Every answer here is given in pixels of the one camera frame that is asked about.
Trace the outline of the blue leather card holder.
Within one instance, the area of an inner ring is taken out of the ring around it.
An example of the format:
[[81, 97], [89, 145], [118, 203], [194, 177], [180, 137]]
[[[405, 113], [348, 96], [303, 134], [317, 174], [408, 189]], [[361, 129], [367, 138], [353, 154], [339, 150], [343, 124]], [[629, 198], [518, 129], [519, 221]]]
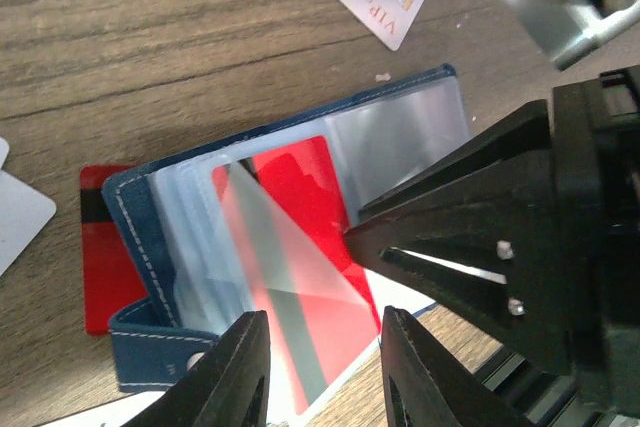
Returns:
[[386, 282], [344, 233], [468, 137], [446, 64], [109, 177], [102, 195], [146, 289], [110, 321], [120, 389], [169, 388], [263, 310], [272, 391], [306, 409], [380, 331]]

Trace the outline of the red striped card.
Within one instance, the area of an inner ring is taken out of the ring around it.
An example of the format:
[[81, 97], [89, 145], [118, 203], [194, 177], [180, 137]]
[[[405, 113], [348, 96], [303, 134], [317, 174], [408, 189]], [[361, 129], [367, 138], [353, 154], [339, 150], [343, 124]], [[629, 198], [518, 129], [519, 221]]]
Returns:
[[146, 296], [146, 290], [101, 194], [111, 175], [130, 164], [94, 164], [79, 174], [85, 331], [108, 333], [109, 319]]
[[256, 309], [268, 315], [270, 412], [298, 422], [372, 344], [380, 320], [342, 234], [347, 213], [326, 139], [315, 136], [213, 168]]

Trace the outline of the red striped card bottom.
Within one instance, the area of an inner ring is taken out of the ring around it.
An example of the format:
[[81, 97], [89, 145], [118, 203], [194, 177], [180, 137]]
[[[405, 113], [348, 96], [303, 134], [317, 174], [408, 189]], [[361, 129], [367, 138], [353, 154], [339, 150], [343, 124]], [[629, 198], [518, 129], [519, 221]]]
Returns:
[[268, 315], [270, 412], [298, 422], [372, 344], [380, 320], [342, 234], [347, 213], [326, 139], [315, 136], [213, 168], [256, 309]]

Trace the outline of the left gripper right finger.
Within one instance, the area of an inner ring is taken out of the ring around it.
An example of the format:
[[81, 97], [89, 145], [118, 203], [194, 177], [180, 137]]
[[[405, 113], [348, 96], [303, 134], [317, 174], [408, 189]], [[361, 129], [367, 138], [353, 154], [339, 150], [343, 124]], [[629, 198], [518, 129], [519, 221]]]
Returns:
[[408, 311], [387, 306], [381, 363], [390, 426], [528, 426]]

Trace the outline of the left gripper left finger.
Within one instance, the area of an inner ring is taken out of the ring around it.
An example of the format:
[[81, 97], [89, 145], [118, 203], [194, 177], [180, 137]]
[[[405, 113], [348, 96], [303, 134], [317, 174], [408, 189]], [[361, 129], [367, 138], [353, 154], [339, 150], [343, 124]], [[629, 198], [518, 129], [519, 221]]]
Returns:
[[182, 380], [126, 424], [264, 426], [270, 366], [267, 313], [246, 312]]

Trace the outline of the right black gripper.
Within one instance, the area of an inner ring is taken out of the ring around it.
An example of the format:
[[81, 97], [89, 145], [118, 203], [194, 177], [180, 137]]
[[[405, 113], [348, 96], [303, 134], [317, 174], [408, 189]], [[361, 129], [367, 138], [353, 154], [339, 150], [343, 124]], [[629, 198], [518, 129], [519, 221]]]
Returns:
[[636, 412], [638, 67], [553, 91], [560, 237], [550, 143], [527, 102], [366, 204], [346, 245], [548, 372], [571, 372], [570, 342], [584, 402]]

